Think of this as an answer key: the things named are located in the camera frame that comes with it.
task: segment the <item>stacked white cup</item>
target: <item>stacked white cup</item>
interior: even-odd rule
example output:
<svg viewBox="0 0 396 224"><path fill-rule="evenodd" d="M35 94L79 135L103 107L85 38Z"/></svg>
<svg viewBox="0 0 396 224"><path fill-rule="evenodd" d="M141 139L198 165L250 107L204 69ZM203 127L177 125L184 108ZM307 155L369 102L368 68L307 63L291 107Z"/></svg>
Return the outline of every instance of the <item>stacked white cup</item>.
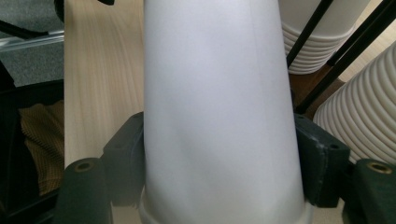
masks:
<svg viewBox="0 0 396 224"><path fill-rule="evenodd" d="M347 40L370 0L334 0L289 68L294 75L319 70ZM279 0L285 52L305 28L320 0Z"/></svg>
<svg viewBox="0 0 396 224"><path fill-rule="evenodd" d="M396 42L331 96L314 122L351 148L351 160L396 164Z"/></svg>

